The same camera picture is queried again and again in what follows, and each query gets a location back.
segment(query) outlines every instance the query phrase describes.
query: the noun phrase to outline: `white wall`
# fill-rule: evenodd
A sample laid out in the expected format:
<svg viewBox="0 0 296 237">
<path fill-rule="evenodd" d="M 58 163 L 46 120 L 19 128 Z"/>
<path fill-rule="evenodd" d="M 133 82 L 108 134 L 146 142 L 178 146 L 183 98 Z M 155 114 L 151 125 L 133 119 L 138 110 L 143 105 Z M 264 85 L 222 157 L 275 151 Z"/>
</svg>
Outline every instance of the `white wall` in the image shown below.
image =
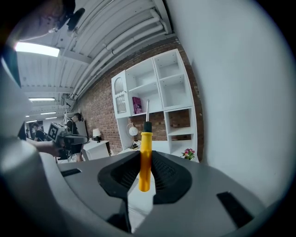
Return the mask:
<svg viewBox="0 0 296 237">
<path fill-rule="evenodd" d="M 248 1 L 167 0 L 201 92 L 204 159 L 267 206 L 295 165 L 295 62 L 278 28 Z"/>
<path fill-rule="evenodd" d="M 45 120 L 43 120 L 43 129 L 44 129 L 44 132 L 48 133 L 48 129 L 49 129 L 50 123 L 58 123 L 58 124 L 64 125 L 63 118 L 45 119 Z"/>
</svg>

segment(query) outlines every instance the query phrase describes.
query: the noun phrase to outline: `table lamp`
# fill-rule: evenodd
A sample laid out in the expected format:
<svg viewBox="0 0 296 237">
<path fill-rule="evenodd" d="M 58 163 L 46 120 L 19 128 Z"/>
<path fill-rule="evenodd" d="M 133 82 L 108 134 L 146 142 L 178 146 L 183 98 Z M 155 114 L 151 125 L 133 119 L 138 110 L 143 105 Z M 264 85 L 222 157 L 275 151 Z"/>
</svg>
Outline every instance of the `table lamp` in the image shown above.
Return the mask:
<svg viewBox="0 0 296 237">
<path fill-rule="evenodd" d="M 98 143 L 102 140 L 101 136 L 101 132 L 98 128 L 94 129 L 92 131 L 92 136 L 97 138 Z"/>
</svg>

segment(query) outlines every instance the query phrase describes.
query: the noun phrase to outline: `brick wall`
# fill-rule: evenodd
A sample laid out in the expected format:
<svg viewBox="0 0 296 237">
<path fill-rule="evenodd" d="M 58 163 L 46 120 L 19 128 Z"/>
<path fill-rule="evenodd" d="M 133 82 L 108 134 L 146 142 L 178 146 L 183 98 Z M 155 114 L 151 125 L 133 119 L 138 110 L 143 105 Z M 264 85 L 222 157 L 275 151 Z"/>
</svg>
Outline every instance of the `brick wall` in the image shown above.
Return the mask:
<svg viewBox="0 0 296 237">
<path fill-rule="evenodd" d="M 81 110 L 81 113 L 86 120 L 87 132 L 90 136 L 93 134 L 93 129 L 99 128 L 102 133 L 102 139 L 110 141 L 110 148 L 115 153 L 122 151 L 112 102 L 111 78 L 143 60 L 173 49 L 178 49 L 180 52 L 193 92 L 193 100 L 197 116 L 197 155 L 199 160 L 202 160 L 204 149 L 204 123 L 202 117 L 202 106 L 199 99 L 199 91 L 187 55 L 177 38 L 170 38 L 154 43 L 126 57 L 105 72 L 99 80 L 88 89 L 82 98 L 76 102 L 74 109 Z M 174 118 L 172 122 L 172 125 L 175 127 L 179 125 L 181 126 L 181 124 L 184 126 L 184 123 L 186 123 L 183 121 L 183 115 L 181 117 L 178 113 L 182 112 L 175 113 L 176 118 Z M 135 116 L 131 119 L 131 121 L 135 123 L 135 126 L 139 129 L 139 131 L 141 131 L 144 119 L 144 116 Z M 150 120 L 154 126 L 153 139 L 166 140 L 167 134 L 163 112 L 151 114 Z"/>
</svg>

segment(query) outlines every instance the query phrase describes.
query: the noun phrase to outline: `lamp shade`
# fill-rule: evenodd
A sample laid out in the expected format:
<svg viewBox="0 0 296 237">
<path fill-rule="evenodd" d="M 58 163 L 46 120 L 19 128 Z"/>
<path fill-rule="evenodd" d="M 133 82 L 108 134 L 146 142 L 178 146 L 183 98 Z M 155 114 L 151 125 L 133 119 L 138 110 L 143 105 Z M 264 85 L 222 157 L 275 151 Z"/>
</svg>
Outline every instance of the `lamp shade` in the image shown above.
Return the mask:
<svg viewBox="0 0 296 237">
<path fill-rule="evenodd" d="M 99 137 L 99 136 L 101 136 L 101 132 L 100 132 L 100 130 L 99 130 L 98 128 L 94 129 L 94 130 L 92 131 L 92 136 L 93 136 L 93 137 Z"/>
</svg>

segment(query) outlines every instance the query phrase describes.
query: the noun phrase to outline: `yellow screwdriver handle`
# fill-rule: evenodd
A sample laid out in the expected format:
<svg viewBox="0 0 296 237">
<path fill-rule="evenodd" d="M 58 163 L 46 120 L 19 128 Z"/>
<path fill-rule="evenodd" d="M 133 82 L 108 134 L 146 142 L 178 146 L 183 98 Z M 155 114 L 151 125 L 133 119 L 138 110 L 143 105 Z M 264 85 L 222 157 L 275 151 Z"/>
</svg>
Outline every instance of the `yellow screwdriver handle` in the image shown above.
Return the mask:
<svg viewBox="0 0 296 237">
<path fill-rule="evenodd" d="M 141 144 L 141 169 L 139 179 L 139 189 L 147 192 L 150 189 L 151 162 L 152 162 L 152 133 L 142 132 Z"/>
</svg>

